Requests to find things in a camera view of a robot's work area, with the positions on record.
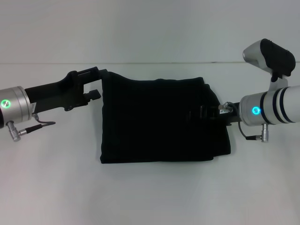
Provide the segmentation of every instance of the label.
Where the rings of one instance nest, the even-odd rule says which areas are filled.
[[[228,111],[225,111],[223,109],[220,110],[220,114],[229,113]]]
[[[34,113],[34,111],[35,111],[35,109],[36,109],[36,105],[37,105],[36,102],[31,103],[31,113]]]

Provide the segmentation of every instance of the silver connector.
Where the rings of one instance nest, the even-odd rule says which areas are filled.
[[[23,135],[26,135],[26,134],[27,134],[27,130],[26,129],[19,130],[19,135],[20,136],[23,136]]]
[[[38,114],[33,114],[32,117],[33,117],[35,120],[39,120]]]
[[[219,105],[218,108],[219,110],[224,110],[230,113],[233,111],[233,108],[229,106],[228,102],[225,102],[224,105]]]
[[[262,125],[262,142],[268,143],[269,142],[269,131],[268,131],[268,124]]]
[[[260,141],[262,139],[262,136],[261,135],[256,135],[256,140],[257,141]]]
[[[14,122],[9,121],[9,122],[7,122],[6,125],[8,126],[9,133],[10,133],[11,137],[13,138],[14,142],[18,142],[21,139],[21,137],[19,135],[18,130],[14,126]]]

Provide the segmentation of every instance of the black towel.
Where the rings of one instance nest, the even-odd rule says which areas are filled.
[[[206,161],[230,154],[225,124],[201,123],[201,105],[219,105],[201,77],[134,81],[102,77],[102,163]]]

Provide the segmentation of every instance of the black stripe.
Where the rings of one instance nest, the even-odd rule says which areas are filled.
[[[265,93],[262,94],[261,102],[260,102],[260,104],[259,104],[259,107],[260,107],[260,109],[261,109],[261,114],[262,114],[262,118],[264,119],[264,121],[265,121],[267,124],[272,124],[272,125],[274,125],[273,123],[271,123],[271,122],[267,119],[266,115],[264,114],[263,101],[264,101],[264,97],[266,96],[266,94],[267,94],[267,91],[266,91]]]
[[[281,123],[287,123],[287,122],[284,122],[279,113],[278,113],[278,110],[277,110],[277,106],[276,106],[276,102],[277,102],[277,95],[278,93],[280,92],[281,89],[278,89],[277,91],[275,91],[274,95],[273,95],[273,111],[274,111],[274,114],[277,118],[277,120],[279,120]]]
[[[3,118],[3,114],[2,111],[0,109],[0,128],[4,127],[4,118]]]
[[[283,88],[283,90],[282,90],[282,92],[281,92],[281,94],[280,94],[279,106],[280,106],[280,110],[281,110],[282,115],[283,115],[283,117],[285,118],[285,120],[288,121],[288,122],[290,122],[290,123],[294,123],[293,121],[291,121],[291,120],[287,117],[287,115],[286,115],[286,113],[285,113],[285,108],[284,108],[284,106],[283,106],[283,96],[285,95],[285,91],[286,91],[286,89],[288,89],[288,88],[289,88],[289,87]]]

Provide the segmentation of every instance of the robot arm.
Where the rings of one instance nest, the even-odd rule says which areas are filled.
[[[15,142],[21,135],[28,134],[55,122],[41,122],[38,113],[63,107],[70,111],[75,107],[87,105],[90,100],[101,98],[98,90],[83,93],[83,86],[101,79],[107,70],[98,70],[97,67],[84,71],[71,71],[61,81],[38,87],[23,89],[22,87],[0,90],[0,128],[7,126]],[[43,124],[18,131],[15,124],[30,120],[32,115]]]
[[[239,128],[241,121],[248,126],[262,125],[262,135],[246,136],[241,128],[240,131],[247,140],[268,142],[268,125],[300,121],[300,86],[287,87],[286,80],[296,61],[289,51],[266,39],[245,49],[243,57],[246,62],[271,73],[269,91],[245,96],[235,104],[202,105],[200,121],[238,122]],[[97,90],[84,94],[83,86],[101,79],[104,73],[107,70],[94,67],[81,72],[72,71],[57,83],[0,90],[0,128],[7,126],[13,140],[19,141],[24,134],[55,124],[41,122],[38,113],[58,107],[70,111],[99,99],[101,95]],[[41,124],[20,131],[15,128],[15,124],[30,120],[32,116]]]

